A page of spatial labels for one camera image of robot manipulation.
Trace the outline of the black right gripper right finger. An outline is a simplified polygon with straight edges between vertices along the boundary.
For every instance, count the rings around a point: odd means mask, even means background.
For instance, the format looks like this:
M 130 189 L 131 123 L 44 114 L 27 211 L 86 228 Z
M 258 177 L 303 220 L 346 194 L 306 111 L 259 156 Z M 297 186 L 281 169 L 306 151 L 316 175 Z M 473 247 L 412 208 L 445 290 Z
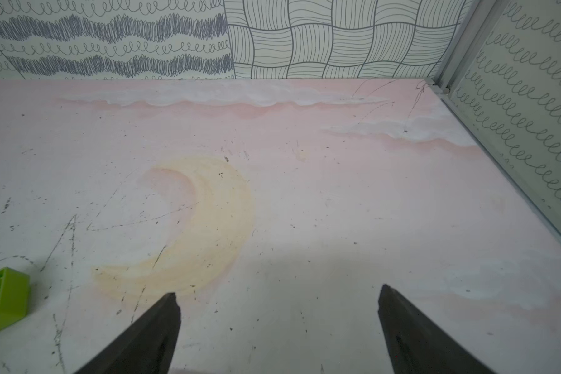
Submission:
M 383 285 L 378 306 L 395 373 L 493 373 L 395 288 Z

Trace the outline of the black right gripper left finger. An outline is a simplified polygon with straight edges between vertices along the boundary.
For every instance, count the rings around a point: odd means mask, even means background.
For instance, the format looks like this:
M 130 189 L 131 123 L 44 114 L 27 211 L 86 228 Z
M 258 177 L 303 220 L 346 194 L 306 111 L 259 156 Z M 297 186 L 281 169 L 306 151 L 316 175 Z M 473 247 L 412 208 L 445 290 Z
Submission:
M 163 295 L 78 373 L 167 373 L 181 327 L 173 292 Z

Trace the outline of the green square lego brick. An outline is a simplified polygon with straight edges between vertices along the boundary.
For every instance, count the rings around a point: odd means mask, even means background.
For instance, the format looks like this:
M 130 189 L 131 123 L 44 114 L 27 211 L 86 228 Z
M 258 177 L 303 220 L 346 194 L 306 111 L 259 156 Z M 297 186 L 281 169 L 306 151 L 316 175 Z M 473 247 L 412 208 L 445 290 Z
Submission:
M 30 276 L 9 267 L 0 270 L 0 330 L 28 313 Z

